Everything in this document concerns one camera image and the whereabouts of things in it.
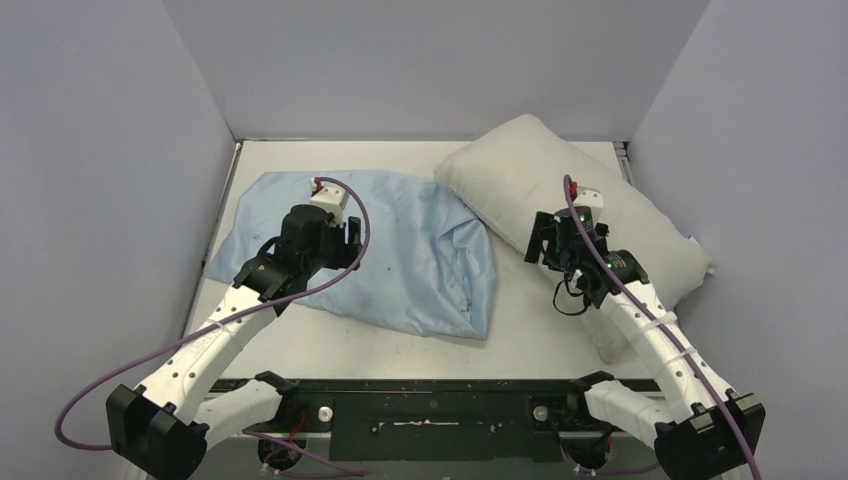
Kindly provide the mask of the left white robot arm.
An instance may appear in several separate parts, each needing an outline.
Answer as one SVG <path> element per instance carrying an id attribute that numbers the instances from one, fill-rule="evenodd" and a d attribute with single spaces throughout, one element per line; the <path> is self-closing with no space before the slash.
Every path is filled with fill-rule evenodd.
<path id="1" fill-rule="evenodd" d="M 202 327 L 136 387 L 106 401 L 113 451 L 154 479 L 187 479 L 207 451 L 262 422 L 276 430 L 298 419 L 292 384 L 266 371 L 215 398 L 207 395 L 245 346 L 296 299 L 313 294 L 324 269 L 357 269 L 367 222 L 314 205 L 296 205 L 234 276 Z"/>

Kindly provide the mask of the light blue pillowcase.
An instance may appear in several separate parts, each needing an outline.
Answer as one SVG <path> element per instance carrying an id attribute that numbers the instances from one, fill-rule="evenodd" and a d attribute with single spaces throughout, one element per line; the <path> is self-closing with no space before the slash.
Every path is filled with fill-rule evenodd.
<path id="1" fill-rule="evenodd" d="M 373 238 L 360 268 L 295 303 L 423 337 L 484 340 L 496 272 L 482 221 L 447 187 L 385 170 L 270 172 L 239 198 L 234 224 L 205 270 L 232 283 L 285 213 L 307 203 L 311 177 L 339 179 L 361 197 Z"/>

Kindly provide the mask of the white pillow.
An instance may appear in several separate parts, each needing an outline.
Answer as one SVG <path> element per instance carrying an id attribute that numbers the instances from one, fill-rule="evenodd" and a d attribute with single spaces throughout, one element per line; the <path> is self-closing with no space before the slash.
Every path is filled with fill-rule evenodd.
<path id="1" fill-rule="evenodd" d="M 498 126 L 434 170 L 437 182 L 521 254 L 527 251 L 536 214 L 566 208 L 564 176 L 599 192 L 610 249 L 634 255 L 664 306 L 675 306 L 714 273 L 713 257 L 647 197 L 533 115 Z"/>

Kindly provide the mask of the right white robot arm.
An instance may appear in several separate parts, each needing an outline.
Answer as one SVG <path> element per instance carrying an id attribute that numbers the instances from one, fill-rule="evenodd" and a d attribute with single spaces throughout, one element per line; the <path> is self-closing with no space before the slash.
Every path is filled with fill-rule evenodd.
<path id="1" fill-rule="evenodd" d="M 650 447 L 671 479 L 759 479 L 754 452 L 765 409 L 739 394 L 685 338 L 647 272 L 626 250 L 610 251 L 606 227 L 587 207 L 536 214 L 525 255 L 562 274 L 562 285 L 624 334 L 659 387 L 654 400 L 606 372 L 573 383 L 568 419 L 610 424 Z"/>

